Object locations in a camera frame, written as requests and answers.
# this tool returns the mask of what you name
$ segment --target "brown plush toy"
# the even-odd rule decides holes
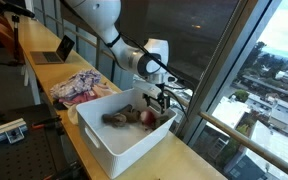
[[[104,123],[110,123],[114,127],[125,126],[126,123],[136,123],[140,120],[141,112],[133,109],[131,104],[126,105],[115,114],[103,114]]]

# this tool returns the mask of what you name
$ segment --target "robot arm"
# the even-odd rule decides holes
[[[164,40],[149,39],[143,49],[127,45],[121,34],[115,28],[115,22],[120,15],[120,0],[61,0],[71,10],[82,18],[104,43],[111,49],[116,57],[116,63],[124,70],[139,75],[146,82],[134,84],[149,98],[152,97],[163,107],[163,85],[168,82],[169,74],[153,59],[159,59],[164,65],[168,62],[168,43]]]

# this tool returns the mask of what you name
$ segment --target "wooden countertop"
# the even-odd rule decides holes
[[[6,18],[13,26],[11,15],[10,12],[5,13]],[[50,101],[53,99],[50,96],[49,89],[53,85],[67,80],[81,69],[94,69],[75,51],[70,53],[65,64],[35,65],[30,51],[55,51],[60,39],[40,22],[24,16],[20,17],[19,43]],[[120,92],[106,77],[102,76],[101,82],[107,82],[113,90]],[[57,113],[62,117],[65,131],[89,177],[94,180],[109,179],[81,139],[78,126],[69,121],[67,111],[57,111]],[[160,143],[116,179],[189,180],[226,178],[169,132]]]

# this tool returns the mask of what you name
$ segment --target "metal railing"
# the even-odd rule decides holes
[[[70,31],[72,34],[76,35],[78,38],[81,38],[83,41],[87,42],[88,44],[92,45],[93,47],[95,47],[95,48],[97,47],[96,43],[94,43],[93,41],[90,41],[89,39],[84,37],[82,34],[76,32],[75,30],[72,30],[68,27],[64,27],[64,30]]]
[[[212,123],[213,125],[215,125],[220,130],[227,133],[232,138],[236,139],[243,146],[249,148],[256,154],[258,154],[259,156],[266,159],[268,162],[270,162],[271,164],[273,164],[274,166],[276,166],[277,168],[288,174],[288,162],[284,161],[280,157],[266,150],[262,146],[258,145],[251,139],[245,137],[241,133],[232,129],[231,127],[221,122],[220,120],[216,119],[215,117],[208,115],[206,112],[199,112],[198,115],[201,116],[203,119],[207,120],[208,122]]]
[[[50,16],[50,15],[48,15],[48,14],[46,14],[46,17],[49,18],[49,19],[52,19],[52,20],[55,21],[57,24],[62,25],[62,22],[59,21],[59,20],[57,20],[56,18],[54,18],[54,17],[52,17],[52,16]]]

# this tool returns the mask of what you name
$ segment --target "white plastic bin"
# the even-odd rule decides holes
[[[167,134],[176,113],[167,110],[169,120],[153,132],[147,132],[140,123],[114,128],[104,124],[103,114],[116,113],[132,104],[140,111],[146,110],[142,94],[134,89],[79,104],[78,124],[82,139],[110,178],[115,178],[142,157]],[[160,114],[153,109],[156,117]]]

